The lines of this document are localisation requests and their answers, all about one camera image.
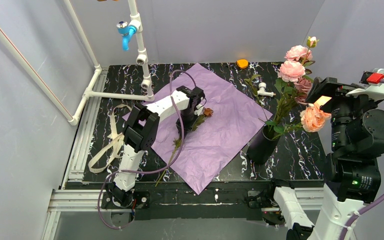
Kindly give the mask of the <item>dusty pink rose stem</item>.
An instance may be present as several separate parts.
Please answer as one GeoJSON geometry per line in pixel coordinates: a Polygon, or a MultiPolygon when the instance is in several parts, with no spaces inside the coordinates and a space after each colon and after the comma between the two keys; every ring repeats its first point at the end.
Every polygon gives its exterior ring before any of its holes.
{"type": "Polygon", "coordinates": [[[306,105],[306,98],[312,89],[313,83],[302,76],[296,82],[294,82],[294,86],[298,92],[297,96],[294,98],[295,101],[298,104],[306,105]]]}

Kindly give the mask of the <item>light pink rose stem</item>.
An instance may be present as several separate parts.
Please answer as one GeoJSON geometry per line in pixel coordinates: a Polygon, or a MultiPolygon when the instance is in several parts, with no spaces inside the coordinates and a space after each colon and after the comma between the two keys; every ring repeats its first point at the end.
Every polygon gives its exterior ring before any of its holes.
{"type": "Polygon", "coordinates": [[[313,79],[309,77],[312,71],[308,67],[315,63],[312,49],[317,46],[318,42],[317,37],[309,36],[306,46],[296,45],[285,53],[285,61],[279,65],[277,79],[274,83],[274,87],[279,93],[279,98],[276,99],[277,107],[274,116],[268,121],[274,121],[275,124],[284,126],[300,120],[298,117],[292,122],[283,124],[283,118],[287,117],[291,110],[301,105],[295,101],[298,91],[294,82],[304,77],[313,83],[313,79]]]}

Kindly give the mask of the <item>pink bouquet wrapping paper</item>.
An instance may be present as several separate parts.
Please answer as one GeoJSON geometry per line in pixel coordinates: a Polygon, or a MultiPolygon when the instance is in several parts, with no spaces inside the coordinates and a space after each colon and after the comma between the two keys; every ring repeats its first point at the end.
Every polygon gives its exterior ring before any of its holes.
{"type": "Polygon", "coordinates": [[[197,130],[186,135],[182,151],[171,169],[199,195],[272,113],[199,63],[187,72],[189,75],[182,74],[174,79],[173,87],[196,85],[203,89],[207,100],[205,107],[212,109],[213,114],[197,130]]]}

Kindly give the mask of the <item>cream ribbon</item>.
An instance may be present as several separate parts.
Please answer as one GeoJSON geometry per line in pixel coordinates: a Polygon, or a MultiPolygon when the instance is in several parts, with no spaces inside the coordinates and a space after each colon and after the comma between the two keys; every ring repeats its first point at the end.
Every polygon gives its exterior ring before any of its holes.
{"type": "Polygon", "coordinates": [[[121,156],[119,155],[119,151],[124,144],[124,134],[118,132],[115,111],[117,109],[123,108],[127,108],[130,111],[132,110],[131,106],[128,106],[126,104],[119,104],[115,106],[111,111],[111,114],[109,116],[110,134],[107,136],[108,138],[110,138],[110,142],[106,146],[104,146],[94,157],[92,157],[92,159],[87,164],[89,171],[93,174],[103,172],[112,164],[114,159],[121,158],[121,156]],[[108,157],[105,166],[94,167],[94,165],[101,159],[101,157],[103,157],[107,153],[108,150],[112,150],[112,152],[111,155],[108,157]]]}

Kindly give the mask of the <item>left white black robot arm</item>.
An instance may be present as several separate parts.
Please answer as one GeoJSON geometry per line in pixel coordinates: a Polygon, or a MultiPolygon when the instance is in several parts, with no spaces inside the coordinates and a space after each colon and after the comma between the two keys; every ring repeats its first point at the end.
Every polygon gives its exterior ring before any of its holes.
{"type": "Polygon", "coordinates": [[[136,104],[130,112],[123,128],[123,155],[119,170],[114,178],[115,186],[123,192],[134,188],[136,173],[145,151],[149,150],[157,138],[159,123],[179,113],[176,121],[179,136],[184,138],[203,114],[201,101],[204,91],[195,87],[178,87],[173,93],[148,105],[136,104]]]}

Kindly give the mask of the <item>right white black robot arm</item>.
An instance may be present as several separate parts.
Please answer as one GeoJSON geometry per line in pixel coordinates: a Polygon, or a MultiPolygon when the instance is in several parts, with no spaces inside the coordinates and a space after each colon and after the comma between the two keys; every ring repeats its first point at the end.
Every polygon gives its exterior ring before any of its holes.
{"type": "Polygon", "coordinates": [[[381,173],[377,159],[384,154],[384,74],[371,72],[359,84],[336,78],[315,78],[306,100],[322,97],[321,110],[331,114],[331,153],[323,200],[316,222],[298,201],[291,184],[274,180],[273,200],[280,208],[288,240],[349,240],[357,220],[384,200],[377,197],[381,173]]]}

